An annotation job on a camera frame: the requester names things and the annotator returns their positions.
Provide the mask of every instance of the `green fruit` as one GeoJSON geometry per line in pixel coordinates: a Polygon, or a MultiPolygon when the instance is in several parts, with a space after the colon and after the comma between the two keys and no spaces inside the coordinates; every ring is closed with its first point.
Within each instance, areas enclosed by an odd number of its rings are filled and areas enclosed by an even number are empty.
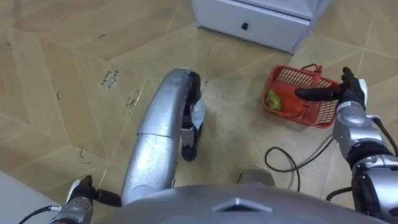
{"type": "Polygon", "coordinates": [[[273,90],[267,92],[266,103],[269,108],[279,111],[282,108],[279,96],[273,90]]]}

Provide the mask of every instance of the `plastic basket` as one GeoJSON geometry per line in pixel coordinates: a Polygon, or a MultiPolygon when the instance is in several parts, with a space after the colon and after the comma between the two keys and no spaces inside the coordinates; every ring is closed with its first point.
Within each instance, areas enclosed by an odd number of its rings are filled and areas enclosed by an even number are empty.
{"type": "Polygon", "coordinates": [[[262,104],[266,111],[285,118],[289,121],[328,128],[335,120],[337,101],[309,102],[298,98],[294,91],[298,88],[329,87],[338,88],[338,83],[322,77],[322,66],[307,65],[301,69],[278,65],[272,71],[262,93],[262,104]],[[282,105],[279,111],[273,110],[266,104],[266,96],[273,90],[282,105]]]}

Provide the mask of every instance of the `white cabinet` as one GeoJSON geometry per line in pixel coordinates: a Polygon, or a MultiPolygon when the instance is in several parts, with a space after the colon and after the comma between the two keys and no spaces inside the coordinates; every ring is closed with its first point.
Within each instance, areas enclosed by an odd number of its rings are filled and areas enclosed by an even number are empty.
{"type": "Polygon", "coordinates": [[[294,53],[330,0],[193,0],[198,27],[294,53]]]}

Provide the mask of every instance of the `black cable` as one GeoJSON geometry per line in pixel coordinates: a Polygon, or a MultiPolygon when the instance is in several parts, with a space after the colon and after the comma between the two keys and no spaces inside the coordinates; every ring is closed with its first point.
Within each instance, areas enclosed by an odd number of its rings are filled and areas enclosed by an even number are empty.
{"type": "Polygon", "coordinates": [[[383,123],[381,122],[381,119],[378,117],[373,117],[372,118],[373,122],[380,128],[381,132],[383,132],[383,134],[386,136],[386,138],[388,139],[388,141],[391,143],[391,146],[396,154],[396,156],[398,156],[398,147],[396,142],[394,141],[394,139],[391,137],[390,133],[388,133],[388,131],[386,130],[386,128],[384,127],[383,123]]]}
{"type": "Polygon", "coordinates": [[[312,162],[314,159],[316,159],[318,156],[320,156],[320,155],[329,147],[329,145],[330,145],[332,142],[333,142],[333,138],[331,138],[331,139],[328,141],[328,143],[325,145],[325,147],[323,147],[323,149],[321,149],[316,155],[314,155],[313,157],[309,158],[307,161],[301,163],[300,165],[297,165],[297,164],[295,163],[295,161],[293,160],[292,156],[290,156],[290,154],[287,153],[284,149],[282,149],[282,148],[280,148],[280,147],[276,147],[276,146],[271,147],[271,148],[269,148],[269,149],[266,151],[266,154],[264,155],[264,162],[266,163],[266,165],[267,165],[268,168],[270,168],[271,170],[276,171],[276,172],[283,172],[283,173],[285,173],[285,172],[293,172],[293,171],[296,171],[296,173],[297,173],[297,192],[300,192],[300,188],[301,188],[301,176],[300,176],[299,169],[301,169],[301,168],[303,168],[304,166],[308,165],[310,162],[312,162]],[[268,163],[268,155],[269,155],[270,152],[272,152],[272,151],[275,150],[275,149],[278,150],[278,151],[280,151],[281,153],[283,153],[283,154],[288,158],[288,160],[293,164],[293,168],[291,168],[291,169],[286,169],[286,170],[281,170],[281,169],[277,169],[277,168],[275,168],[275,167],[269,165],[269,163],[268,163]]]}
{"type": "Polygon", "coordinates": [[[42,207],[42,208],[37,209],[36,211],[34,211],[34,212],[30,213],[28,216],[26,216],[22,221],[19,222],[19,224],[25,223],[28,219],[32,218],[33,216],[35,216],[35,215],[37,215],[37,214],[50,211],[50,210],[51,210],[51,207],[52,207],[52,206],[49,205],[49,206],[46,206],[46,207],[42,207]]]}
{"type": "Polygon", "coordinates": [[[334,196],[339,195],[339,194],[342,194],[342,193],[350,192],[350,191],[352,191],[352,190],[353,190],[353,189],[352,189],[351,187],[345,187],[345,188],[343,188],[343,189],[335,190],[334,192],[332,192],[332,193],[328,194],[328,196],[326,196],[326,200],[330,202],[330,200],[331,200],[334,196]]]}

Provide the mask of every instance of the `beige floor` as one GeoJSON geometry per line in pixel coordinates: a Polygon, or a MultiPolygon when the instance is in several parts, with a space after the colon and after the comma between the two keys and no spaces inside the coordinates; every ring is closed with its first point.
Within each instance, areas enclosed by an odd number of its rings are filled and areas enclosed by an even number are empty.
{"type": "MultiPolygon", "coordinates": [[[[349,66],[368,81],[368,111],[398,139],[397,16],[396,0],[334,0],[292,57],[197,29],[189,0],[3,0],[0,170],[58,202],[86,174],[120,191],[137,125],[162,77],[179,66],[207,83],[207,114],[199,155],[179,159],[177,185],[232,183],[244,168],[264,167],[271,146],[302,161],[331,133],[263,112],[259,95],[278,64],[319,63],[336,80],[349,66]]],[[[278,153],[271,159],[289,164],[278,153]]],[[[316,197],[349,185],[336,144],[301,172],[302,191],[316,197]]],[[[274,177],[296,188],[292,174],[274,177]]],[[[334,202],[352,207],[350,198],[334,202]]],[[[96,218],[110,210],[97,205],[96,218]]]]}

